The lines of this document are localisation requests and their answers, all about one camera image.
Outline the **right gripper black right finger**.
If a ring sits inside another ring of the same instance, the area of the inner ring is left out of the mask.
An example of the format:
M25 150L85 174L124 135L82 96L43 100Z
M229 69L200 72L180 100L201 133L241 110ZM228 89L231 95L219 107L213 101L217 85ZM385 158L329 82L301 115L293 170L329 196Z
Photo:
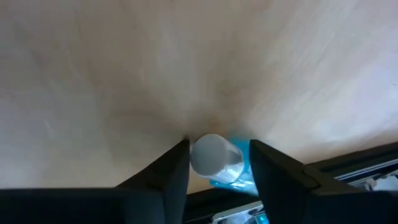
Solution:
M397 223L396 191L350 186L258 140L249 159L270 224Z

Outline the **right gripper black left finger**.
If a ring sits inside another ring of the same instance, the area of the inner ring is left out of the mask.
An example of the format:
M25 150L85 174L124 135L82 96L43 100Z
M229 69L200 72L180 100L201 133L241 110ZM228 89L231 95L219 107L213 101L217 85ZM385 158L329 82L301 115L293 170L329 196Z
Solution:
M189 152L184 139L111 188L2 190L1 223L181 223Z

